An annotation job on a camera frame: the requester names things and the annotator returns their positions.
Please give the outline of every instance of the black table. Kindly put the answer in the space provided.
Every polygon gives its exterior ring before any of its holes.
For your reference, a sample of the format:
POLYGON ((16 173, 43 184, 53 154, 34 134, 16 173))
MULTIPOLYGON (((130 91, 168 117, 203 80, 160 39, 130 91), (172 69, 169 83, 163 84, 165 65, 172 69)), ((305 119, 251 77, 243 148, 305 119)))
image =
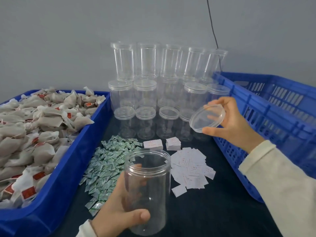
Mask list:
MULTIPOLYGON (((112 118, 103 140, 108 141, 117 133, 118 126, 112 118)), ((207 156, 206 163, 216 171, 216 175, 214 180, 207 179, 209 184, 205 185, 205 189, 189 189, 178 198, 171 192, 167 224, 154 236, 282 237, 266 205, 247 193, 213 139, 210 142, 193 139, 182 142, 182 147, 199 149, 207 156)), ((171 188, 178 185, 172 178, 171 188)), ((75 237, 79 226, 92 219, 85 208, 92 197, 84 190, 85 184, 78 187, 62 224, 50 237, 75 237)), ((120 236, 136 235, 125 230, 120 236)))

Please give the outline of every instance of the black cable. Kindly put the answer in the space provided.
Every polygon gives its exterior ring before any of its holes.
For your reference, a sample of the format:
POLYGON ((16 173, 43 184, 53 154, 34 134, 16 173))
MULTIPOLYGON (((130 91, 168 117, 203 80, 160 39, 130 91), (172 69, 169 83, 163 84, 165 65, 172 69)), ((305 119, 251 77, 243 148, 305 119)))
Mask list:
MULTIPOLYGON (((217 43, 216 35, 215 35, 215 32, 214 32, 214 28, 213 28, 213 21, 212 21, 212 16, 211 16, 209 0, 206 0, 206 2, 207 2, 207 7, 209 9, 209 16, 210 16, 210 20, 211 20, 211 27, 212 27, 213 36, 214 36, 214 39, 215 39, 216 47, 218 49, 218 43, 217 43)), ((219 58, 219 69, 222 72, 222 66, 221 66, 221 59, 220 58, 219 58)))

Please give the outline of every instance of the cream sweater sleeve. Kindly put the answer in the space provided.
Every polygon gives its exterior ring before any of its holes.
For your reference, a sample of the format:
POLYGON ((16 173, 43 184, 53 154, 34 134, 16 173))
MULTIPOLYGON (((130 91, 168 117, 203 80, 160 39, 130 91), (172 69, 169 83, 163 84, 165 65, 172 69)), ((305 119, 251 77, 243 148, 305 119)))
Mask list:
POLYGON ((90 224, 90 220, 79 226, 79 232, 76 237, 97 237, 90 224))
POLYGON ((316 236, 316 179, 270 141, 251 151, 239 170, 257 188, 284 237, 316 236))

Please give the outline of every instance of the gray wall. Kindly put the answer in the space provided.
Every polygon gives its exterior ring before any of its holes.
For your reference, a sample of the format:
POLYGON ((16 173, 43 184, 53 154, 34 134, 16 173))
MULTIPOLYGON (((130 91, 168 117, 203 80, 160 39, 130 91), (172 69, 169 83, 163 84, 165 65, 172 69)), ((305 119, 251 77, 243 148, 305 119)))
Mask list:
MULTIPOLYGON (((316 86, 316 0, 210 0, 225 71, 316 86)), ((215 48, 206 0, 0 0, 0 101, 24 91, 107 90, 110 42, 215 48)))

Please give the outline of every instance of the blue plastic crate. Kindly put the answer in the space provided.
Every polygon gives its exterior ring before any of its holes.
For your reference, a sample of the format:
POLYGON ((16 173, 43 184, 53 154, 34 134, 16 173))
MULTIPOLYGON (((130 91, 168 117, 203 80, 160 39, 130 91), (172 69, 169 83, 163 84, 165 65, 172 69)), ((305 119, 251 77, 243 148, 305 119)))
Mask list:
MULTIPOLYGON (((316 178, 316 88, 274 75, 223 72, 219 83, 231 88, 240 113, 307 175, 316 178)), ((238 170, 247 153, 214 138, 237 176, 256 200, 257 189, 238 170)))
MULTIPOLYGON (((24 94, 30 95, 35 91, 38 90, 27 91, 24 94)), ((100 144, 113 114, 110 93, 98 91, 94 93, 106 97, 91 117, 94 124, 87 125, 81 130, 29 206, 14 210, 0 210, 1 237, 45 237, 53 233, 63 220, 82 175, 95 148, 100 144)))

